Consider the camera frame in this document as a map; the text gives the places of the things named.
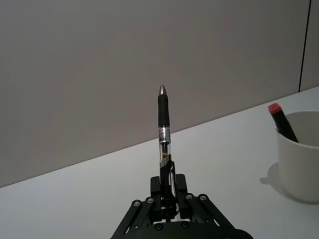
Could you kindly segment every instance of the pen tip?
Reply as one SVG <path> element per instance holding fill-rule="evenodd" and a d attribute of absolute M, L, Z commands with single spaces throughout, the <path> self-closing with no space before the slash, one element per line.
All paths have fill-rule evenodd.
<path fill-rule="evenodd" d="M 159 95 L 167 95 L 164 85 L 161 85 L 159 88 Z"/>

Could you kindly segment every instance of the white table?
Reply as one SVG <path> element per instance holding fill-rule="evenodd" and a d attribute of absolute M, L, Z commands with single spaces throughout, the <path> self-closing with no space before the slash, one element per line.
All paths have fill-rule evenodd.
<path fill-rule="evenodd" d="M 319 87 L 276 102 L 287 114 L 319 110 Z M 256 239 L 318 238 L 319 205 L 290 199 L 280 187 L 267 106 L 174 133 L 177 172 L 190 192 L 206 193 Z M 154 139 L 1 188 L 0 238 L 110 238 L 131 201 L 149 196 L 150 177 L 158 174 Z"/>

